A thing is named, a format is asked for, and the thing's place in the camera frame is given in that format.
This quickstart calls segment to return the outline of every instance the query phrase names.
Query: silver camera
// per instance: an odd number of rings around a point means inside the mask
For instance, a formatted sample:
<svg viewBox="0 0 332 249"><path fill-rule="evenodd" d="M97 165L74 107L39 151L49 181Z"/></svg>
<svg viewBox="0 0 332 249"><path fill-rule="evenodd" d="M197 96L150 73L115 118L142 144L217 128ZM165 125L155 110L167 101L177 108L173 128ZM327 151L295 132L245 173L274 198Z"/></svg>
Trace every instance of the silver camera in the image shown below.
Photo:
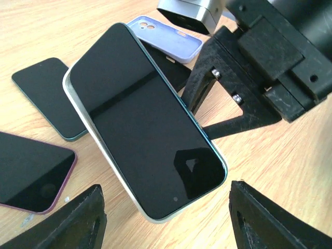
<svg viewBox="0 0 332 249"><path fill-rule="evenodd" d="M223 0L160 0L157 9L171 23L204 35L213 34Z"/></svg>

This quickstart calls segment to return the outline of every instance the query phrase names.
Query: wooden table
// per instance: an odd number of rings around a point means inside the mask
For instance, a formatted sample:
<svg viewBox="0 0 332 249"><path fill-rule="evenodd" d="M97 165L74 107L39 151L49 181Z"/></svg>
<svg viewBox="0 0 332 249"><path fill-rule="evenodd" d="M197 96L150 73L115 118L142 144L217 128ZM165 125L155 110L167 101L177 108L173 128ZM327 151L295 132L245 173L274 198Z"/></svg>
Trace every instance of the wooden table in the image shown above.
<svg viewBox="0 0 332 249"><path fill-rule="evenodd" d="M228 194L231 181L240 179L332 236L332 98L292 124L281 121L216 140L228 160L226 182L167 224L154 225L137 212L91 136L72 143L62 140L11 81L17 70L49 57L71 65L115 22L149 15L168 23L157 4L157 0L0 1L0 130L78 154L78 164L51 213L24 222L28 213L0 207L0 244L47 218L65 204L66 197L73 199L98 183L108 219L103 248L236 248ZM222 24L236 26L226 18ZM240 114L216 85L197 119L207 125Z"/></svg>

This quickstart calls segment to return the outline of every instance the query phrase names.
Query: wood grain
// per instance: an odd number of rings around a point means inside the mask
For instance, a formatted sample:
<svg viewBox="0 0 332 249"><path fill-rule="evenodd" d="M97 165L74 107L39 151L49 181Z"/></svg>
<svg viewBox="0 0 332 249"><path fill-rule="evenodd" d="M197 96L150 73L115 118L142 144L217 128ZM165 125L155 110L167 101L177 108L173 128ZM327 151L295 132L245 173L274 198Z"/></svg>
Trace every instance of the wood grain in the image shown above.
<svg viewBox="0 0 332 249"><path fill-rule="evenodd" d="M331 98L292 124L281 121L216 140L229 164L226 182L167 224L154 225L136 211L91 136L73 143L62 140L11 81L14 72L49 57L71 65L115 22L149 15L169 23L157 12L157 4L157 0L0 1L0 130L65 146L78 154L78 164L54 211L65 204L66 197L73 199L99 183L108 219L103 248L236 248L228 194L231 181L243 179L332 236ZM236 26L226 18L220 25ZM240 114L234 101L216 85L197 118L204 126ZM21 226L28 213L0 207L0 244L54 211L35 215Z"/></svg>

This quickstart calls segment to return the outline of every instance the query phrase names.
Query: bolt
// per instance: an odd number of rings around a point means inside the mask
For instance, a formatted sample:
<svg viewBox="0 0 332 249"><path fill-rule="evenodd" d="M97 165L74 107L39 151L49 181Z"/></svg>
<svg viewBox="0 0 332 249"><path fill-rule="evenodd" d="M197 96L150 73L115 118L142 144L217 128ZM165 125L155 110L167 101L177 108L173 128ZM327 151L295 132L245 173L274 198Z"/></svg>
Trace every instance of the bolt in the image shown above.
<svg viewBox="0 0 332 249"><path fill-rule="evenodd" d="M242 98L238 94L233 95L232 98L238 105L242 104Z"/></svg>
<svg viewBox="0 0 332 249"><path fill-rule="evenodd" d="M212 71L211 71L211 73L213 74L213 76L216 78L216 80L219 80L220 78L221 78L221 74L220 74L220 72L217 70L217 69L213 69Z"/></svg>

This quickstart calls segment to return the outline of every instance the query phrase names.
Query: metal screw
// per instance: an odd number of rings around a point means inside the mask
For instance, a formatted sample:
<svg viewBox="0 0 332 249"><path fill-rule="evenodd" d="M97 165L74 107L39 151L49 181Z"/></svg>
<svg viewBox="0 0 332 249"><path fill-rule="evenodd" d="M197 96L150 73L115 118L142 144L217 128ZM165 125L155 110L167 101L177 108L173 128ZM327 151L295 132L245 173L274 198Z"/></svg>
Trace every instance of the metal screw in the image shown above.
<svg viewBox="0 0 332 249"><path fill-rule="evenodd" d="M238 94L233 95L232 98L238 105L242 104L242 98Z"/></svg>
<svg viewBox="0 0 332 249"><path fill-rule="evenodd" d="M219 73L219 71L218 71L217 69L213 69L213 70L211 71L211 73L212 73L213 76L216 78L216 80L219 80L219 79L222 77L222 75Z"/></svg>

